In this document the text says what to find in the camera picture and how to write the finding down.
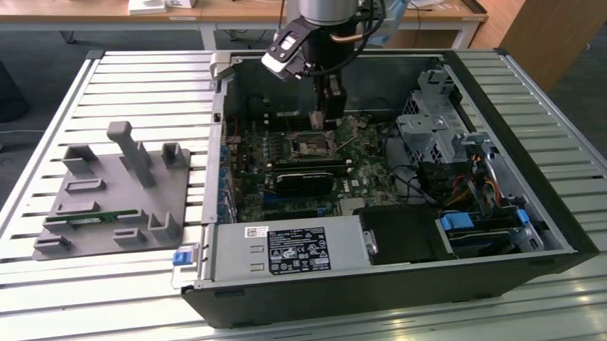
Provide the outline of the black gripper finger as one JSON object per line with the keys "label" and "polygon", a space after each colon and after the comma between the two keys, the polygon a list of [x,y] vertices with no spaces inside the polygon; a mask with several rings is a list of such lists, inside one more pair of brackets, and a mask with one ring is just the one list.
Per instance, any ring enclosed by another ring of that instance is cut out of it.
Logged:
{"label": "black gripper finger", "polygon": [[338,119],[342,116],[346,101],[346,91],[340,75],[329,75],[326,83],[326,118]]}
{"label": "black gripper finger", "polygon": [[325,76],[316,76],[313,78],[314,82],[314,92],[316,92],[316,111],[324,112],[325,111]]}

